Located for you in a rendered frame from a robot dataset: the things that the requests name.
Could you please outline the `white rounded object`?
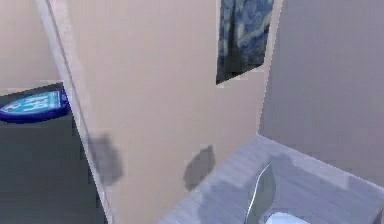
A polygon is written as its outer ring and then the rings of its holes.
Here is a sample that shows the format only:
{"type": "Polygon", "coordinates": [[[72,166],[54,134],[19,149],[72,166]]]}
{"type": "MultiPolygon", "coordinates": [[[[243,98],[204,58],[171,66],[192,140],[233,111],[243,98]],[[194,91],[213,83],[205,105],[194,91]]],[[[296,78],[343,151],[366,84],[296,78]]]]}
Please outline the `white rounded object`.
{"type": "Polygon", "coordinates": [[[288,213],[276,212],[271,214],[265,224],[310,224],[309,222],[288,213]]]}

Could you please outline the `blue swirl framed wall picture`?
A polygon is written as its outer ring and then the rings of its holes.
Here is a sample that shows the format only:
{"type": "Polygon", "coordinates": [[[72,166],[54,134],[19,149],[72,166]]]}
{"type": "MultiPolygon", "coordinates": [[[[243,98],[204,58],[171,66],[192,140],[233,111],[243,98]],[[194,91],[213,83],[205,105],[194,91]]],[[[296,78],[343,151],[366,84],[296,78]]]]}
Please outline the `blue swirl framed wall picture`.
{"type": "Polygon", "coordinates": [[[220,0],[216,84],[265,62],[274,0],[220,0]]]}

